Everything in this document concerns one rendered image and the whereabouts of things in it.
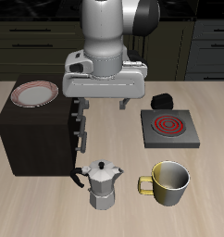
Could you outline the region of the dark wooden cabinet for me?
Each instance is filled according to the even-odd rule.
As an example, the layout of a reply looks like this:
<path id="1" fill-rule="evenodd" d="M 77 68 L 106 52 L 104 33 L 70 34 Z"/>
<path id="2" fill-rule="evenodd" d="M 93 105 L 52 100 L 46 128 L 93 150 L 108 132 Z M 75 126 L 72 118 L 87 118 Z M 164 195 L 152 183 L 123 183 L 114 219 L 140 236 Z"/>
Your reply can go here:
<path id="1" fill-rule="evenodd" d="M 62 93 L 44 106 L 24 108 L 7 100 L 0 137 L 16 176 L 68 176 L 84 152 L 87 133 L 78 97 Z"/>

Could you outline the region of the dark grey stove plate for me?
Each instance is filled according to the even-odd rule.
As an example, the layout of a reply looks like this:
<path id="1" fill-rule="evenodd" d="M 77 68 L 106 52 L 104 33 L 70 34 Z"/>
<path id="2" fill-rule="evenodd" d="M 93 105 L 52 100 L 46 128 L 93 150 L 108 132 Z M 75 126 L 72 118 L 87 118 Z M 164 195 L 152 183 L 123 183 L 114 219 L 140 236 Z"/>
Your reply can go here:
<path id="1" fill-rule="evenodd" d="M 142 110 L 145 148 L 198 148 L 200 141 L 189 110 Z"/>

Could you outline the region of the silver moka pot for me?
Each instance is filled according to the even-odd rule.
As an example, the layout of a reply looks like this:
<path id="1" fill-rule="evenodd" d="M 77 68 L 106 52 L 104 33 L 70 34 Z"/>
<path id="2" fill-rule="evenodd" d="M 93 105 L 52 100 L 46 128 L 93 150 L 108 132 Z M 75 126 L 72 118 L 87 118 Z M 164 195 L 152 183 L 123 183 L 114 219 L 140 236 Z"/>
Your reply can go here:
<path id="1" fill-rule="evenodd" d="M 90 188 L 90 204 L 97 210 L 108 210 L 115 204 L 116 179 L 123 173 L 123 170 L 116 167 L 112 162 L 100 159 L 92 162 L 89 167 L 75 168 L 70 172 L 70 177 L 81 188 L 78 174 L 87 176 Z"/>

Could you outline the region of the dark grey drawer unit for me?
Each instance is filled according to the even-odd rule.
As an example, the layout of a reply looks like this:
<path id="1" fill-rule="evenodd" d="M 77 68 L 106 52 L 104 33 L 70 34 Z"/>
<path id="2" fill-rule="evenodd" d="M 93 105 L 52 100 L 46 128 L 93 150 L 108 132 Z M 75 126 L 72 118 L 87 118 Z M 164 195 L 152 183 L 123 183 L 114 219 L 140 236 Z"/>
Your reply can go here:
<path id="1" fill-rule="evenodd" d="M 194 24 L 186 81 L 224 81 L 224 19 Z"/>

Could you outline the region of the yellow and white mug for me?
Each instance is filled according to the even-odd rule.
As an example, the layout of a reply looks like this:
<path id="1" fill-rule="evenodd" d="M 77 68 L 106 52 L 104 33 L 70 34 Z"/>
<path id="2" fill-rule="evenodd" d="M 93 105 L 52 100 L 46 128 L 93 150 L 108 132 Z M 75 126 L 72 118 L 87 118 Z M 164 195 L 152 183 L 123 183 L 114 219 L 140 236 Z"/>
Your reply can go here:
<path id="1" fill-rule="evenodd" d="M 150 176 L 138 180 L 139 194 L 152 195 L 163 206 L 176 205 L 190 182 L 188 170 L 174 161 L 154 165 Z"/>

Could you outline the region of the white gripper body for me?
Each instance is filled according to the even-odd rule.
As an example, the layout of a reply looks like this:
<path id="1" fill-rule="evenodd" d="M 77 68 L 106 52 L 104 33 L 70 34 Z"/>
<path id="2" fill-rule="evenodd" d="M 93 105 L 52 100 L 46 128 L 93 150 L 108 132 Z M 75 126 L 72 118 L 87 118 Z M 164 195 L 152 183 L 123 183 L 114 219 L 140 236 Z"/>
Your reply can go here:
<path id="1" fill-rule="evenodd" d="M 62 89 L 66 97 L 141 98 L 147 66 L 141 61 L 124 61 L 122 70 L 108 78 L 97 78 L 91 73 L 67 72 Z"/>

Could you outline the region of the white plate with red rim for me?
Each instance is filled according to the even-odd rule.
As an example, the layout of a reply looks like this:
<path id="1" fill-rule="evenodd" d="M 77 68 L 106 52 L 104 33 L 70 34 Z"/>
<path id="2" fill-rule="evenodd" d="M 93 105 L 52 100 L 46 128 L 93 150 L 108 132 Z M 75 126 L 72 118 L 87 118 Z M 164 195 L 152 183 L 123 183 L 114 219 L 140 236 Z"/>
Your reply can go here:
<path id="1" fill-rule="evenodd" d="M 21 84 L 10 95 L 13 104 L 21 107 L 44 106 L 58 95 L 58 87 L 50 81 L 30 81 Z"/>

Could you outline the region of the black kitchen countertop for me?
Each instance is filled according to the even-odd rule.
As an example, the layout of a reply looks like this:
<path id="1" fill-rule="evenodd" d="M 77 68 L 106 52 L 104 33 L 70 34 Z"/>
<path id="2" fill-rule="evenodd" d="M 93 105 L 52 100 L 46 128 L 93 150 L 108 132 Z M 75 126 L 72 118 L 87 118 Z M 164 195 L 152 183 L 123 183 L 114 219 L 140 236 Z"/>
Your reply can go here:
<path id="1" fill-rule="evenodd" d="M 161 21 L 224 19 L 224 0 L 157 0 Z M 0 21 L 79 21 L 81 0 L 0 0 Z"/>

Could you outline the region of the round black stove knob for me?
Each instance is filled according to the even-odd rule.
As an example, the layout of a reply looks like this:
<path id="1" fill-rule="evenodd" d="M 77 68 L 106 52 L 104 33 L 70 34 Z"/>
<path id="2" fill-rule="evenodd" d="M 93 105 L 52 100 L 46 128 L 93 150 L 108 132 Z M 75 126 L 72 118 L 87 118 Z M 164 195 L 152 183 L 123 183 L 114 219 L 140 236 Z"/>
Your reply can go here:
<path id="1" fill-rule="evenodd" d="M 158 94 L 152 98 L 152 109 L 172 109 L 173 98 L 170 94 Z"/>

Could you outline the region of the dark olive kitchen cupboards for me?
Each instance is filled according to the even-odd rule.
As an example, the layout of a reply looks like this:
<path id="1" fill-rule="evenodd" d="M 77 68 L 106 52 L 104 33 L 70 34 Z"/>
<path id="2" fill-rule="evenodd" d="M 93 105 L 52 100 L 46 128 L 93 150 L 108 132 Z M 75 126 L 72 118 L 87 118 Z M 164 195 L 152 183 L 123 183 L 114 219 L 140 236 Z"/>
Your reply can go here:
<path id="1" fill-rule="evenodd" d="M 148 63 L 149 81 L 184 79 L 192 21 L 161 21 L 148 36 L 125 35 L 123 42 Z M 62 73 L 69 53 L 81 50 L 78 21 L 0 21 L 0 81 L 21 73 Z"/>

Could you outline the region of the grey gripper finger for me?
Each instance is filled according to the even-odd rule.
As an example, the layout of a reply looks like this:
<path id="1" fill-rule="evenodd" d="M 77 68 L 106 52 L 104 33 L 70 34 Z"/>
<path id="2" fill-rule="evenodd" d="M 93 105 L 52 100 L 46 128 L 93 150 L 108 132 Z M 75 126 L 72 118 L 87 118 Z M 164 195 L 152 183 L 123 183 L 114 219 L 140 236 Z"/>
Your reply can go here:
<path id="1" fill-rule="evenodd" d="M 130 101 L 130 98 L 124 98 L 123 100 L 119 101 L 119 109 L 120 110 L 125 110 L 126 109 L 126 104 Z"/>
<path id="2" fill-rule="evenodd" d="M 83 109 L 88 109 L 89 108 L 89 101 L 86 100 L 85 98 L 79 97 L 80 105 L 82 106 Z"/>

